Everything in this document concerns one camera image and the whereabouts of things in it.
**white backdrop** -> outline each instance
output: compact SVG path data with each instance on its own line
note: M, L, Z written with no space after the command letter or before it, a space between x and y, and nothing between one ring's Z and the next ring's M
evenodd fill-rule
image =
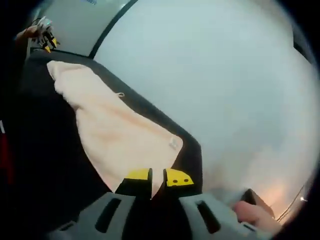
M138 0L95 60L201 144L203 189L279 216L318 154L315 69L269 1Z

